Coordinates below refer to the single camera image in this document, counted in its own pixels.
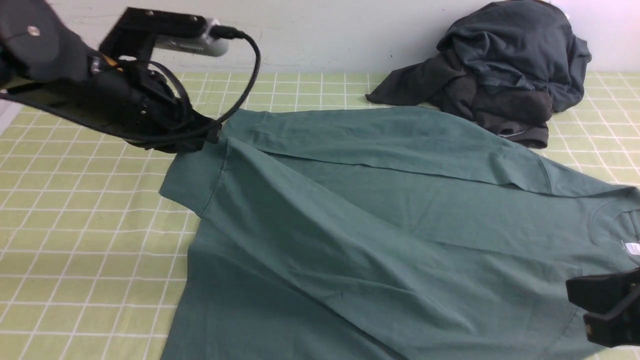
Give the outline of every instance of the clothing label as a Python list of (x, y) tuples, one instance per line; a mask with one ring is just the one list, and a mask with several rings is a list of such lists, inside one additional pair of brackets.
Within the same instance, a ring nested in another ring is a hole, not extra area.
[(627, 251), (631, 255), (640, 255), (640, 243), (626, 243)]

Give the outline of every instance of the screw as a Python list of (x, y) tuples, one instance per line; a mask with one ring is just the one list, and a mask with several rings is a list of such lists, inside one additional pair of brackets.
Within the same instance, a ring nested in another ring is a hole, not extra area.
[(101, 69), (100, 69), (100, 59), (98, 58), (93, 58), (93, 62), (91, 62), (91, 73), (92, 74), (98, 74)]
[(27, 27), (27, 32), (32, 37), (39, 37), (40, 36), (40, 29), (36, 28), (35, 26), (28, 26)]

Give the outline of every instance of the white wall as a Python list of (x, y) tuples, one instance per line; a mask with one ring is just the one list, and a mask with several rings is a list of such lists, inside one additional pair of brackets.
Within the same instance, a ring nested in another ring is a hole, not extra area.
[[(489, 0), (49, 0), (67, 26), (97, 46), (126, 6), (217, 17), (253, 36), (264, 72), (386, 72), (435, 53), (456, 19)], [(640, 0), (552, 0), (589, 43), (590, 70), (640, 71)], [(221, 58), (157, 51), (176, 71), (246, 70), (236, 40)]]

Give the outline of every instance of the neckline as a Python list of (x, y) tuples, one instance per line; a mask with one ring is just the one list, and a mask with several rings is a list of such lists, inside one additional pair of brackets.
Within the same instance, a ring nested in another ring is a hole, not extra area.
[(629, 239), (612, 239), (609, 232), (611, 224), (620, 216), (625, 213), (640, 210), (640, 197), (638, 196), (637, 189), (635, 191), (627, 192), (622, 199), (616, 199), (608, 201), (602, 204), (599, 208), (595, 209), (589, 216), (589, 237), (591, 242), (598, 246), (605, 240), (618, 241), (620, 248), (627, 254), (629, 259), (634, 263), (640, 265), (640, 256), (632, 256), (625, 249), (625, 243), (640, 243), (640, 233), (636, 231), (635, 238)]

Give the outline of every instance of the dark gray clothing pile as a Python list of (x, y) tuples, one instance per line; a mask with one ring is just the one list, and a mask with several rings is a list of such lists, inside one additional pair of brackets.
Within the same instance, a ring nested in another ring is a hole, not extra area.
[(546, 121), (582, 100), (591, 53), (564, 13), (538, 0), (490, 3), (456, 21), (440, 54), (393, 71), (368, 100), (430, 102), (496, 135), (547, 146)]

